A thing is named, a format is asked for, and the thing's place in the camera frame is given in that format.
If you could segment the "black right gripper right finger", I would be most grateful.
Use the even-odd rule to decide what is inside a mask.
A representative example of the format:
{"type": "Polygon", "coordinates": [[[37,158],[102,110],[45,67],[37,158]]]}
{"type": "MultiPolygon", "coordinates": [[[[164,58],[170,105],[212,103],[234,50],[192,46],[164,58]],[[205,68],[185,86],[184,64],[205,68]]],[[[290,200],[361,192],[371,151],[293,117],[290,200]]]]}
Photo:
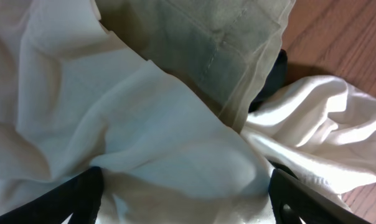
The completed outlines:
{"type": "Polygon", "coordinates": [[[268,193],[277,224],[370,224],[281,169],[273,171],[268,193]]]}

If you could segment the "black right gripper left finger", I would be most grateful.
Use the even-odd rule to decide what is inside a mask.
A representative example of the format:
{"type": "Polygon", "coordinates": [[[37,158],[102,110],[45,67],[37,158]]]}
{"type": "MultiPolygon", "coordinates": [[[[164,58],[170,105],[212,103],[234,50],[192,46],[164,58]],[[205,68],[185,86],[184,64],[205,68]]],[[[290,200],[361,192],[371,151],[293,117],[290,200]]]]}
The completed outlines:
{"type": "Polygon", "coordinates": [[[94,224],[104,191],[100,167],[91,167],[41,197],[0,216],[0,224],[94,224]]]}

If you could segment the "white t-shirt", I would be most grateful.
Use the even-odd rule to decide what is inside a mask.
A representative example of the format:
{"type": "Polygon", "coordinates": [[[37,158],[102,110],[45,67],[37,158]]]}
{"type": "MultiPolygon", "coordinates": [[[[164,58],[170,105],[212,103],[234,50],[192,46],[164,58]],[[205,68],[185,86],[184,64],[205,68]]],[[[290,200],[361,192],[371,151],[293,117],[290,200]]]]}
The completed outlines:
{"type": "Polygon", "coordinates": [[[96,2],[0,1],[0,216],[91,167],[97,223],[274,223],[274,163],[342,208],[376,182],[375,98],[303,78],[235,131],[96,2]]]}

